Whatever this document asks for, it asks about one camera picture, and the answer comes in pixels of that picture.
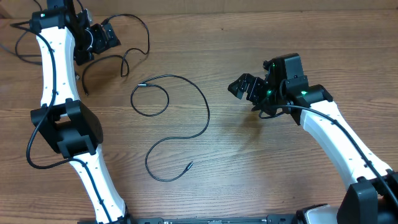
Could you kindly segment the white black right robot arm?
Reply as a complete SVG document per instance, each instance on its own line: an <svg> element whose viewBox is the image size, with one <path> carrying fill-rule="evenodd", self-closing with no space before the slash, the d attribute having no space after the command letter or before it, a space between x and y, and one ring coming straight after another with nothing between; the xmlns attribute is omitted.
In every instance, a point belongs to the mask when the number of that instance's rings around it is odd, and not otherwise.
<svg viewBox="0 0 398 224"><path fill-rule="evenodd" d="M397 172L377 157L345 121L322 85L309 85L297 53L264 61L264 78L242 74L228 86L252 102L261 119L289 114L321 146L346 188L342 203L312 205L264 223L397 223Z"/></svg>

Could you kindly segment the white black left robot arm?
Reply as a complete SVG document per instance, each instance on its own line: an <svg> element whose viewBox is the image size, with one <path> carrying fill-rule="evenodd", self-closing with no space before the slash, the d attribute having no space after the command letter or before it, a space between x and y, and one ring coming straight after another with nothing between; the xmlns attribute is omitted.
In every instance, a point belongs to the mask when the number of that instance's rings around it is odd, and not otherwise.
<svg viewBox="0 0 398 224"><path fill-rule="evenodd" d="M133 223L106 164L103 130L98 117L80 100L75 65L120 44L109 24L93 24L90 12L76 13L73 1L47 1L35 12L30 30L40 46L43 92L40 108L30 112L34 134L80 176L95 210L95 223Z"/></svg>

